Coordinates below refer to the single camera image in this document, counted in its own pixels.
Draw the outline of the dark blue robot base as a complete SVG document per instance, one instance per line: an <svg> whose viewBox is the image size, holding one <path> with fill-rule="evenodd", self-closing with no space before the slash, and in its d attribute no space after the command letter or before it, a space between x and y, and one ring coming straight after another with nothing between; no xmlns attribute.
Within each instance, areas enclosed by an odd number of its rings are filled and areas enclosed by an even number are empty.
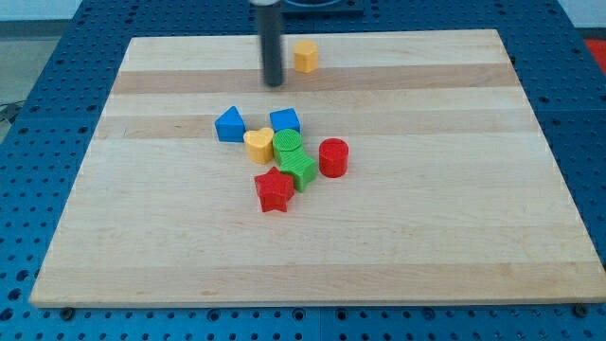
<svg viewBox="0 0 606 341"><path fill-rule="evenodd" d="M360 13L366 0L283 0L285 14Z"/></svg>

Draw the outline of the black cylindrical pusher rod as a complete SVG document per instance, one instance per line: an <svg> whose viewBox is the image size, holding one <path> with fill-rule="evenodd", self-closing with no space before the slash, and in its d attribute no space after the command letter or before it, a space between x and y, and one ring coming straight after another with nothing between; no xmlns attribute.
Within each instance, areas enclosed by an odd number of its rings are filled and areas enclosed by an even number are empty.
<svg viewBox="0 0 606 341"><path fill-rule="evenodd" d="M264 83L270 87L278 87L283 83L281 2L255 0L254 7Z"/></svg>

